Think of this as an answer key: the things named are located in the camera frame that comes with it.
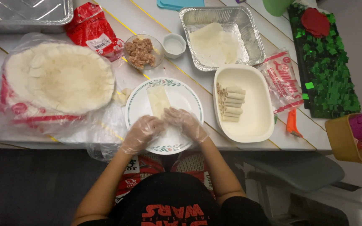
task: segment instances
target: aluminum foil pan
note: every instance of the aluminum foil pan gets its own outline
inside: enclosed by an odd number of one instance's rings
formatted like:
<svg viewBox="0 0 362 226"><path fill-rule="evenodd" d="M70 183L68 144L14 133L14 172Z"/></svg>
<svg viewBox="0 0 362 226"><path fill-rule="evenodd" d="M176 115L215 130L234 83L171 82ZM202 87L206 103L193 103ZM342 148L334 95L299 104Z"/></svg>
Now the aluminum foil pan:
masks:
<svg viewBox="0 0 362 226"><path fill-rule="evenodd" d="M189 50L198 70L215 71L219 67L201 64L189 38L189 34L210 23L220 23L225 32L234 33L238 37L239 49L236 64L255 65L264 61L264 48L259 31L252 14L243 6L227 7L185 7L179 12L184 27Z"/></svg>
<svg viewBox="0 0 362 226"><path fill-rule="evenodd" d="M72 0L0 0L0 33L59 33L73 18Z"/></svg>

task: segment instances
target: barcode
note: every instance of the barcode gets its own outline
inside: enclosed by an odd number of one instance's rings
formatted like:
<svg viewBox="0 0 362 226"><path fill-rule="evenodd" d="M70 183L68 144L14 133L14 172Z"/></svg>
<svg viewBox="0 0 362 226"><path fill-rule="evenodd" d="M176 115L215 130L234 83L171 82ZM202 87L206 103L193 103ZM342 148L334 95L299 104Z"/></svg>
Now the barcode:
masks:
<svg viewBox="0 0 362 226"><path fill-rule="evenodd" d="M111 43L110 40L104 40L104 42L103 42L102 44L94 45L93 47L94 47L95 49L100 49L100 47L106 46L106 45L108 45L108 44L110 44L110 43Z"/></svg>

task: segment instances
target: red packaging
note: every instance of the red packaging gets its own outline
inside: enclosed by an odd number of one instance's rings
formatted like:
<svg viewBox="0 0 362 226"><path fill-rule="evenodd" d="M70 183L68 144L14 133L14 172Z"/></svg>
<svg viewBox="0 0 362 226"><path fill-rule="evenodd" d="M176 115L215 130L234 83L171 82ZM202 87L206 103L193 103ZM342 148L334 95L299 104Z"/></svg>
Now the red packaging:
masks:
<svg viewBox="0 0 362 226"><path fill-rule="evenodd" d="M116 37L99 5L85 3L76 8L66 30L75 44L88 46L111 62L123 56L125 44Z"/></svg>
<svg viewBox="0 0 362 226"><path fill-rule="evenodd" d="M266 58L263 64L258 66L258 70L267 82L274 114L293 110L304 103L290 54L285 48Z"/></svg>

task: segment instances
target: small white bowl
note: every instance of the small white bowl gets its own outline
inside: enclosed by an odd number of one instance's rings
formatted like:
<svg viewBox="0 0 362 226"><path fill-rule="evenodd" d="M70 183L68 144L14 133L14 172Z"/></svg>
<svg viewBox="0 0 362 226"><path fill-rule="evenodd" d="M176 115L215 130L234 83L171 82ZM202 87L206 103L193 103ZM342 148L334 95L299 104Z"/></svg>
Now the small white bowl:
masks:
<svg viewBox="0 0 362 226"><path fill-rule="evenodd" d="M187 43L181 35L170 33L163 39L164 54L171 59L181 56L187 47Z"/></svg>
<svg viewBox="0 0 362 226"><path fill-rule="evenodd" d="M239 122L221 120L216 83L223 88L241 86L246 91ZM230 139L252 143L264 141L272 135L275 127L272 103L266 80L258 69L244 64L221 66L214 75L213 89L217 123Z"/></svg>

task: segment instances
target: plastic glove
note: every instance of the plastic glove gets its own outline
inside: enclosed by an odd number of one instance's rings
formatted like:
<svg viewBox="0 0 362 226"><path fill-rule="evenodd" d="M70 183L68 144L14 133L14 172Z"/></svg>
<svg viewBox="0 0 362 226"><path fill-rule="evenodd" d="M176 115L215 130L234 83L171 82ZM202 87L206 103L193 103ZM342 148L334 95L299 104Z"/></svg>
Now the plastic glove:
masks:
<svg viewBox="0 0 362 226"><path fill-rule="evenodd" d="M128 131L121 148L127 154L137 154L161 131L164 131L162 120L154 116L142 116Z"/></svg>
<svg viewBox="0 0 362 226"><path fill-rule="evenodd" d="M181 129L182 134L199 143L209 137L196 116L186 110L173 107L164 109L164 120Z"/></svg>

